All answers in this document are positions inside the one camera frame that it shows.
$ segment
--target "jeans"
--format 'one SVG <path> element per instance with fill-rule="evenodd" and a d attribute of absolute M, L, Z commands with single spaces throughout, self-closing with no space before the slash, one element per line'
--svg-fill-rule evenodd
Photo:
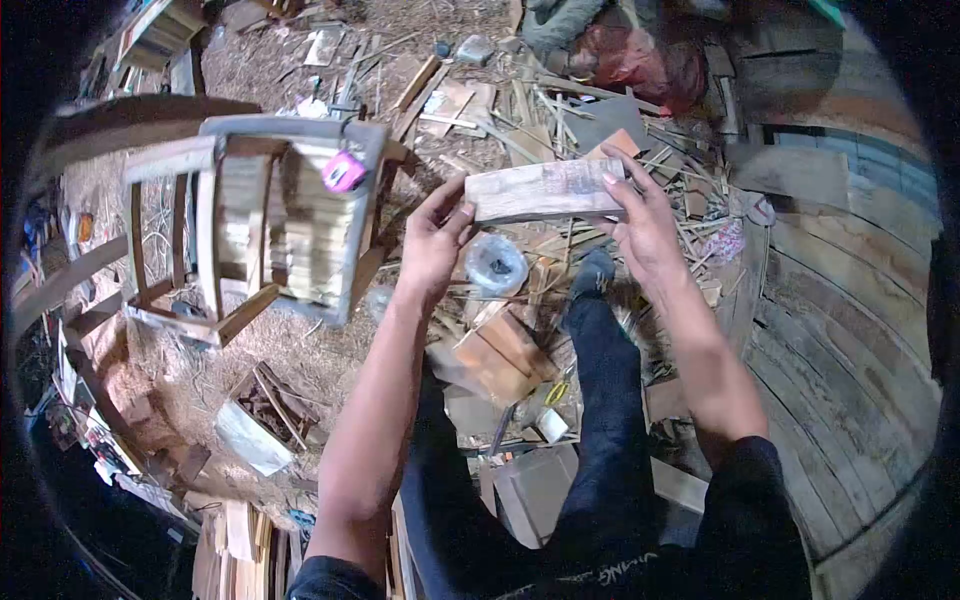
<path fill-rule="evenodd" d="M 553 536 L 540 550 L 516 541 L 484 506 L 444 413 L 442 385 L 424 369 L 400 496 L 431 600 L 495 597 L 656 545 L 640 352 L 598 293 L 576 299 L 564 326 L 583 391 L 580 464 Z"/>

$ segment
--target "plastic bag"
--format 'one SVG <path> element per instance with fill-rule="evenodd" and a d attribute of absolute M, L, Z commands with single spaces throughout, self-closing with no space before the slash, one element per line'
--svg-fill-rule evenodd
<path fill-rule="evenodd" d="M 590 25 L 570 57 L 574 75 L 592 75 L 592 85 L 626 85 L 641 100 L 687 110 L 706 89 L 706 68 L 690 42 L 660 43 L 644 29 Z"/>
<path fill-rule="evenodd" d="M 527 260 L 516 246 L 501 235 L 473 240 L 464 260 L 470 281 L 483 288 L 488 298 L 512 296 L 527 280 Z"/>

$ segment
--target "wooden board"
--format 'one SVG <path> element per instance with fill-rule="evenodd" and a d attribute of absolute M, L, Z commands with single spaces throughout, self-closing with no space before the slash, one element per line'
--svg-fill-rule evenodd
<path fill-rule="evenodd" d="M 900 416 L 917 451 L 929 451 L 941 392 L 925 367 L 900 349 L 902 341 L 825 281 L 777 252 L 771 254 L 764 295 L 789 311 L 885 411 Z"/>
<path fill-rule="evenodd" d="M 238 561 L 253 561 L 256 546 L 253 539 L 253 512 L 250 502 L 223 500 L 227 516 L 227 548 Z"/>
<path fill-rule="evenodd" d="M 410 103 L 414 101 L 414 98 L 417 97 L 417 94 L 420 93 L 420 90 L 423 89 L 423 86 L 426 85 L 427 81 L 433 77 L 433 74 L 436 73 L 439 68 L 440 60 L 436 55 L 431 55 L 430 58 L 420 66 L 420 70 L 417 71 L 414 78 L 410 80 L 410 83 L 408 83 L 403 90 L 403 93 L 396 99 L 394 108 L 406 110 L 410 106 Z"/>
<path fill-rule="evenodd" d="M 627 153 L 629 156 L 636 156 L 640 154 L 640 149 L 630 137 L 630 134 L 627 133 L 627 130 L 617 130 L 616 132 L 612 133 L 610 137 L 594 146 L 593 150 L 584 155 L 584 158 L 590 160 L 600 160 L 602 158 L 606 158 L 607 155 L 605 155 L 603 150 L 600 149 L 602 144 L 610 144 L 611 146 L 619 148 L 623 152 Z"/>
<path fill-rule="evenodd" d="M 619 160 L 566 160 L 492 171 L 467 178 L 465 199 L 477 223 L 515 223 L 562 217 L 622 215 L 603 174 L 623 179 Z"/>
<path fill-rule="evenodd" d="M 53 177 L 80 160 L 196 135 L 207 118 L 259 112 L 249 102 L 144 94 L 115 98 L 52 121 L 35 177 Z"/>
<path fill-rule="evenodd" d="M 925 365 L 930 364 L 926 311 L 890 277 L 785 222 L 773 227 L 771 244 L 866 306 L 897 332 Z"/>
<path fill-rule="evenodd" d="M 776 423 L 787 434 L 786 447 L 792 448 L 804 467 L 804 472 L 843 539 L 856 533 L 869 523 L 880 509 L 875 506 L 863 477 L 879 478 L 886 475 L 882 469 L 860 460 L 849 438 L 834 434 L 831 423 L 824 422 L 797 386 L 802 380 L 792 369 L 792 363 L 784 363 L 781 347 L 776 356 L 767 355 L 768 347 L 751 346 L 747 350 L 747 367 L 758 381 L 764 412 L 770 422 Z M 885 480 L 886 490 L 877 497 L 889 501 L 893 485 Z"/>
<path fill-rule="evenodd" d="M 550 139 L 550 133 L 546 130 L 545 125 L 521 127 L 518 130 L 513 130 L 512 132 L 507 133 L 507 137 L 512 139 L 518 146 L 533 156 L 539 158 L 540 162 L 553 162 L 556 160 L 553 150 L 551 150 L 547 144 L 537 141 L 538 139 L 544 141 L 548 141 Z M 529 158 L 510 146 L 507 146 L 507 153 L 510 155 L 510 164 L 514 165 L 515 167 L 533 164 Z"/>
<path fill-rule="evenodd" d="M 433 90 L 437 89 L 437 86 L 440 85 L 440 82 L 446 77 L 446 73 L 450 70 L 450 65 L 445 64 L 440 67 L 440 70 L 437 71 L 437 74 L 433 76 L 423 88 L 423 91 L 417 96 L 416 102 L 414 102 L 400 117 L 398 124 L 394 128 L 391 138 L 400 141 L 402 140 L 407 132 L 410 130 L 410 127 L 414 124 L 414 121 L 417 120 L 417 117 L 420 115 L 420 111 L 423 110 L 423 105 L 426 104 L 426 101 L 430 98 L 430 94 L 433 93 Z"/>
<path fill-rule="evenodd" d="M 539 383 L 557 375 L 557 367 L 506 307 L 478 327 L 477 335 L 528 379 L 537 379 Z"/>
<path fill-rule="evenodd" d="M 847 547 L 814 567 L 830 598 L 856 598 L 879 571 L 900 529 L 920 501 L 921 487 L 911 486 L 890 510 Z"/>
<path fill-rule="evenodd" d="M 647 420 L 652 423 L 670 417 L 690 416 L 690 409 L 684 399 L 684 387 L 679 378 L 644 388 L 643 405 Z"/>
<path fill-rule="evenodd" d="M 856 256 L 926 306 L 929 261 L 898 237 L 831 206 L 790 199 L 771 200 L 779 220 Z"/>
<path fill-rule="evenodd" d="M 126 256 L 128 249 L 126 235 L 115 237 L 47 277 L 41 287 L 22 296 L 20 303 L 13 308 L 13 328 L 8 335 L 14 339 L 23 335 L 40 315 L 63 302 L 70 290 L 111 262 Z"/>
<path fill-rule="evenodd" d="M 475 329 L 454 347 L 453 354 L 490 392 L 493 402 L 503 408 L 526 397 L 537 385 L 480 337 Z"/>
<path fill-rule="evenodd" d="M 423 109 L 423 114 L 428 113 L 428 108 L 433 108 L 429 111 L 429 114 L 456 119 L 467 107 L 467 103 L 473 98 L 473 94 L 473 90 L 460 82 L 445 80 L 433 91 L 432 98 L 427 101 L 427 105 Z M 451 127 L 453 125 L 449 123 L 420 121 L 420 129 L 435 137 L 444 137 Z"/>
<path fill-rule="evenodd" d="M 849 435 L 858 447 L 877 457 L 895 486 L 910 481 L 926 455 L 916 451 L 900 411 L 883 398 L 873 398 L 840 361 L 781 306 L 761 300 L 756 321 L 789 350 L 802 356 L 799 372 L 810 373 L 806 369 L 811 368 L 812 373 L 822 377 L 829 397 L 843 398 L 842 403 L 832 402 L 828 407 L 829 421 Z"/>
<path fill-rule="evenodd" d="M 730 183 L 745 190 L 847 205 L 847 155 L 816 148 L 731 144 Z"/>

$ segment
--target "wooden chair frame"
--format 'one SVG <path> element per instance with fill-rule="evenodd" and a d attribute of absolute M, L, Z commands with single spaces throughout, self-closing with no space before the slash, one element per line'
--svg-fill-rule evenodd
<path fill-rule="evenodd" d="M 124 170 L 124 182 L 130 186 L 127 206 L 129 257 L 137 294 L 124 306 L 124 312 L 146 324 L 169 329 L 195 340 L 223 348 L 267 306 L 279 293 L 279 286 L 264 285 L 264 216 L 270 192 L 273 163 L 286 152 L 288 143 L 265 137 L 205 135 L 189 137 L 154 146 L 146 152 L 129 156 Z M 262 205 L 251 214 L 251 238 L 247 250 L 249 297 L 230 314 L 224 316 L 220 291 L 220 260 L 217 247 L 216 222 L 218 178 L 226 156 L 262 156 L 257 188 L 262 191 Z M 210 320 L 193 319 L 153 306 L 154 300 L 185 282 L 183 269 L 183 222 L 186 216 L 187 174 L 199 172 L 197 194 L 197 270 L 204 304 Z M 171 276 L 147 286 L 143 263 L 143 233 L 140 226 L 141 182 L 163 176 L 177 176 L 174 196 L 173 231 L 170 242 L 173 254 Z"/>

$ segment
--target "wood scrap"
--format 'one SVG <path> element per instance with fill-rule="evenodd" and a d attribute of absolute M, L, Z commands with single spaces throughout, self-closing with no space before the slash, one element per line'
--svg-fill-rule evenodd
<path fill-rule="evenodd" d="M 414 121 L 420 116 L 420 111 L 423 110 L 423 106 L 426 104 L 426 101 L 430 98 L 430 94 L 433 93 L 433 90 L 437 89 L 437 86 L 440 85 L 440 82 L 446 77 L 446 73 L 450 70 L 450 65 L 445 64 L 440 67 L 440 70 L 437 71 L 436 75 L 433 76 L 426 87 L 420 92 L 420 95 L 417 96 L 417 100 L 403 113 L 400 117 L 399 125 L 396 126 L 393 132 L 394 140 L 402 140 L 403 137 L 410 130 L 410 127 L 414 124 Z"/>
<path fill-rule="evenodd" d="M 477 223 L 622 215 L 607 193 L 604 173 L 623 179 L 623 164 L 566 160 L 493 171 L 468 177 L 464 197 L 477 205 Z"/>
<path fill-rule="evenodd" d="M 414 78 L 410 80 L 410 83 L 407 84 L 406 88 L 403 90 L 403 93 L 400 94 L 400 97 L 396 99 L 394 103 L 394 108 L 400 110 L 406 110 L 410 103 L 414 101 L 414 98 L 417 97 L 417 94 L 423 89 L 427 81 L 433 74 L 437 72 L 437 69 L 440 68 L 440 59 L 436 55 L 430 55 L 430 58 L 420 66 L 420 70 L 417 71 L 417 74 L 414 75 Z"/>
<path fill-rule="evenodd" d="M 224 500 L 227 518 L 227 549 L 238 561 L 253 561 L 256 547 L 253 540 L 253 513 L 250 502 Z"/>
<path fill-rule="evenodd" d="M 525 398 L 536 387 L 536 383 L 496 351 L 476 329 L 464 336 L 453 348 L 453 354 L 501 408 Z"/>
<path fill-rule="evenodd" d="M 619 148 L 623 152 L 627 153 L 628 156 L 636 156 L 640 154 L 640 149 L 630 137 L 630 134 L 627 133 L 627 130 L 617 130 L 613 133 L 613 135 L 597 144 L 593 150 L 586 153 L 584 158 L 588 158 L 590 160 L 606 158 L 607 155 L 605 155 L 603 150 L 600 149 L 600 146 L 603 144 L 610 144 L 611 146 L 614 146 L 614 148 Z"/>
<path fill-rule="evenodd" d="M 420 115 L 420 118 L 425 119 L 429 115 L 445 119 L 456 119 L 460 116 L 460 113 L 464 111 L 464 108 L 467 107 L 467 103 L 473 98 L 473 94 L 473 90 L 465 85 L 446 80 L 433 91 L 431 98 L 423 108 L 423 113 Z M 452 126 L 451 123 L 445 121 L 420 123 L 420 129 L 435 137 L 444 137 Z"/>

